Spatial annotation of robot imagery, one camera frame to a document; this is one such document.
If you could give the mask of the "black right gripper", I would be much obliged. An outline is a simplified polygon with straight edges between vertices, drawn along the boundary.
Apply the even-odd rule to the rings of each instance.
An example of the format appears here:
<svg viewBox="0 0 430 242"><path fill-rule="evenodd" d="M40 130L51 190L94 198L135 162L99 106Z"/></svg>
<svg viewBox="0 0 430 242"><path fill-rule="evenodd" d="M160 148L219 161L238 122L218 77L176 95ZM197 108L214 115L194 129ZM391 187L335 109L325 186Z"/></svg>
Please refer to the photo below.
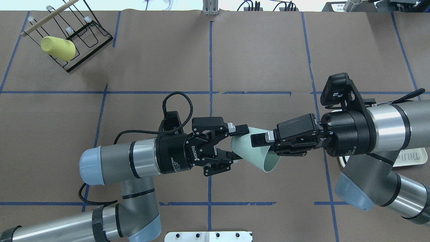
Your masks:
<svg viewBox="0 0 430 242"><path fill-rule="evenodd" d="M303 156L323 148L332 157L359 155L371 148L371 116L365 111L327 112L318 122L307 114L284 121L273 131L251 135L251 146L269 147L279 156Z"/></svg>

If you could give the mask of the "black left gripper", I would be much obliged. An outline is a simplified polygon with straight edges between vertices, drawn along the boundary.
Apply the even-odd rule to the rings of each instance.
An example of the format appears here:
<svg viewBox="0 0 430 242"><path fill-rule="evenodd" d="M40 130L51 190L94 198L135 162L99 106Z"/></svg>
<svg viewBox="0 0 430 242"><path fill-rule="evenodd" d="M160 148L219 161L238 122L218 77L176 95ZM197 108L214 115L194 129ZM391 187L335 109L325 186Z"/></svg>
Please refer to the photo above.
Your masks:
<svg viewBox="0 0 430 242"><path fill-rule="evenodd" d="M222 117L192 119L192 133L161 135L156 139L159 172L170 174L203 167L204 176L227 172L233 163L243 159L234 152L220 150L216 145L231 136L249 134L247 124L225 123Z"/></svg>

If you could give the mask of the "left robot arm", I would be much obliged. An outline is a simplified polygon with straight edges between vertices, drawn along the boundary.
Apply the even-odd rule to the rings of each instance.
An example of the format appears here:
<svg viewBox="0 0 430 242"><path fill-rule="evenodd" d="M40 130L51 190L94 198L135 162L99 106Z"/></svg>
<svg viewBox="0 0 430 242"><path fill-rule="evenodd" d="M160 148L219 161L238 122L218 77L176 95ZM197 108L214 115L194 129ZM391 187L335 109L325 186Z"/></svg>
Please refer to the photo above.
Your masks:
<svg viewBox="0 0 430 242"><path fill-rule="evenodd" d="M197 117L191 133L176 112L161 121L153 138L86 150L80 158L85 186L111 187L120 192L109 202L86 200L94 208L32 226L17 225L1 234L2 242L149 242L161 231L154 177L202 167L204 176L229 171L240 156L221 150L227 137L249 134L249 127L222 117Z"/></svg>

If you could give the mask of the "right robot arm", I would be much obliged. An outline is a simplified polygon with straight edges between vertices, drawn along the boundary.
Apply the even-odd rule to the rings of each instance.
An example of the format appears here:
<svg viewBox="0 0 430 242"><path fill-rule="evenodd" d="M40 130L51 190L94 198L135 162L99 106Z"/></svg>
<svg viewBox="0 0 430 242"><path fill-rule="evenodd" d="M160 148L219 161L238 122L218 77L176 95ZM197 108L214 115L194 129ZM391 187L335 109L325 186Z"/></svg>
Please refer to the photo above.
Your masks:
<svg viewBox="0 0 430 242"><path fill-rule="evenodd" d="M307 114L251 135L252 147L269 147L279 156L303 156L323 148L331 157L348 157L335 193L361 210L390 208L404 219L429 226L429 186L393 171L402 150L429 146L429 101L364 107L350 103L327 112L320 122Z"/></svg>

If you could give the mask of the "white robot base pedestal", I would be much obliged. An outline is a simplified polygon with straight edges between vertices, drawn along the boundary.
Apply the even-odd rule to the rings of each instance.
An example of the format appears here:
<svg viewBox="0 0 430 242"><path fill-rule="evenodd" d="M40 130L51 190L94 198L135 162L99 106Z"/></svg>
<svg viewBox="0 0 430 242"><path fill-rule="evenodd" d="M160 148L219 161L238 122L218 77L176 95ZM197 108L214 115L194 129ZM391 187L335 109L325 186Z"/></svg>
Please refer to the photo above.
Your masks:
<svg viewBox="0 0 430 242"><path fill-rule="evenodd" d="M165 242L253 242L249 231L192 231L169 232Z"/></svg>

